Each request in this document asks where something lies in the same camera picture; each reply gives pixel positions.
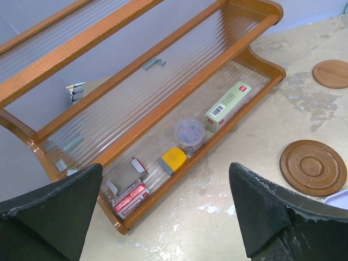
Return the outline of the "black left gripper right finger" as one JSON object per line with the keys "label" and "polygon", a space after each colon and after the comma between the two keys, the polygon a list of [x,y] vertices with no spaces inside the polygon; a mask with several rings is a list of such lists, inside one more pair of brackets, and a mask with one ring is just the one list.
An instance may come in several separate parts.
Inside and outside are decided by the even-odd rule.
{"label": "black left gripper right finger", "polygon": [[247,257],[347,260],[347,210],[299,195],[239,163],[229,183]]}

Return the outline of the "light wooden coaster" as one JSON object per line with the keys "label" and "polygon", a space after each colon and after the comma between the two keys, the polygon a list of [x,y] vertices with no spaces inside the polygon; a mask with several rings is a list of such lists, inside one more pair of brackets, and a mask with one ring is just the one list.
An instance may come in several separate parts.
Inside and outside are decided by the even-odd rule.
{"label": "light wooden coaster", "polygon": [[320,85],[330,89],[347,88],[347,62],[325,60],[313,68],[313,78]]}

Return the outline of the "ringed brown wooden coaster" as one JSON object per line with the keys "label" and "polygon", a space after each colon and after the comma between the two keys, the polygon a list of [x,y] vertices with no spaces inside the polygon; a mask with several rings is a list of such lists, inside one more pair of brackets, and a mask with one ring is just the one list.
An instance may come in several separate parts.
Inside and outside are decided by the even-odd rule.
{"label": "ringed brown wooden coaster", "polygon": [[282,152],[279,167],[283,178],[297,191],[316,197],[337,193],[347,180],[342,157],[315,140],[298,140]]}

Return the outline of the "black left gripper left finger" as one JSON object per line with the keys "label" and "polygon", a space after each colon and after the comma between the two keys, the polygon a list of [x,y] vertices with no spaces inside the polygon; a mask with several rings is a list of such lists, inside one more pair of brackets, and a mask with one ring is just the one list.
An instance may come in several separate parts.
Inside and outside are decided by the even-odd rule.
{"label": "black left gripper left finger", "polygon": [[92,164],[1,202],[1,260],[79,260],[102,172]]}

